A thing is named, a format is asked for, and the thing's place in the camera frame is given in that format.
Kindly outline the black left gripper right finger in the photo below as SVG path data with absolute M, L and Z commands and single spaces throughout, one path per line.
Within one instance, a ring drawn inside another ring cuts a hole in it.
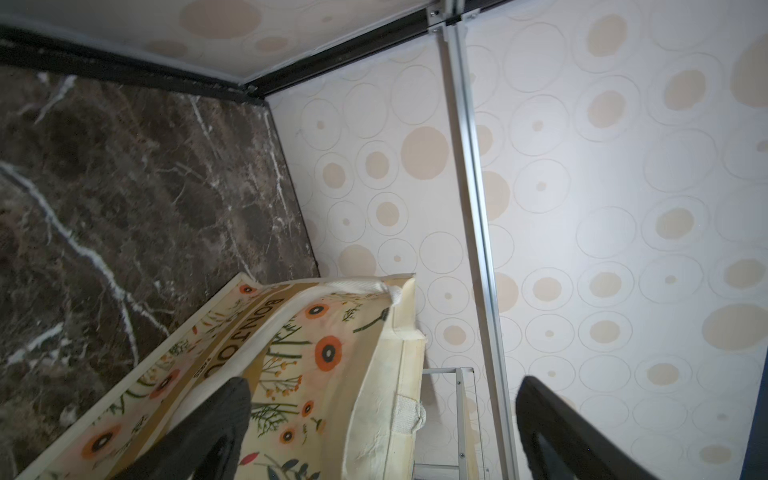
M 652 479 L 542 381 L 526 376 L 515 400 L 518 431 L 535 479 Z

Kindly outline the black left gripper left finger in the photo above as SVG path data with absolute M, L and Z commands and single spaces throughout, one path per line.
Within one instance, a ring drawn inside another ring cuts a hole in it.
M 248 429 L 251 393 L 243 378 L 228 380 L 118 479 L 232 479 Z

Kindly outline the floral cream grocery tote bag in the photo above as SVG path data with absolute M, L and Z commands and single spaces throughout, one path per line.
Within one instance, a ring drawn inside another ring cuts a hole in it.
M 235 276 L 24 471 L 112 479 L 228 380 L 251 393 L 237 479 L 408 479 L 426 340 L 416 281 Z

